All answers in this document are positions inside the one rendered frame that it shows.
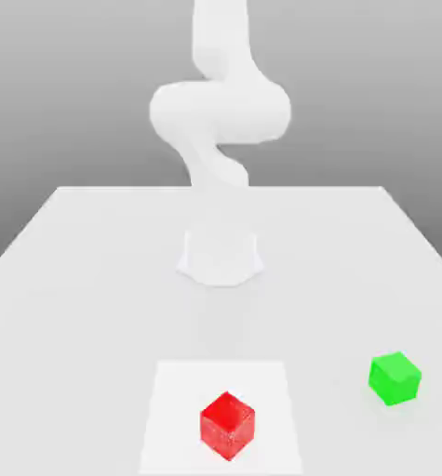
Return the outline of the small red cube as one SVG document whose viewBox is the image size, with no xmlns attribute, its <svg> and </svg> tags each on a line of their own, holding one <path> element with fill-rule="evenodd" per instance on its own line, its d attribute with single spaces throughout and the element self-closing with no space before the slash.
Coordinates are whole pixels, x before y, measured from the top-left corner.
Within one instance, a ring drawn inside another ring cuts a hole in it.
<svg viewBox="0 0 442 476">
<path fill-rule="evenodd" d="M 255 426 L 255 410 L 228 391 L 200 412 L 201 441 L 228 461 L 254 439 Z"/>
</svg>

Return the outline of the small green cube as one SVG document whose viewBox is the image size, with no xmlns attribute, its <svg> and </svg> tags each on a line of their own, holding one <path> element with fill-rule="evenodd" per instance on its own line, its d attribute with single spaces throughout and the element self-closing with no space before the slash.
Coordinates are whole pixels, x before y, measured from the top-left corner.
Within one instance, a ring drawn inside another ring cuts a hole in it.
<svg viewBox="0 0 442 476">
<path fill-rule="evenodd" d="M 417 397 L 422 371 L 401 351 L 373 357 L 368 385 L 387 406 Z"/>
</svg>

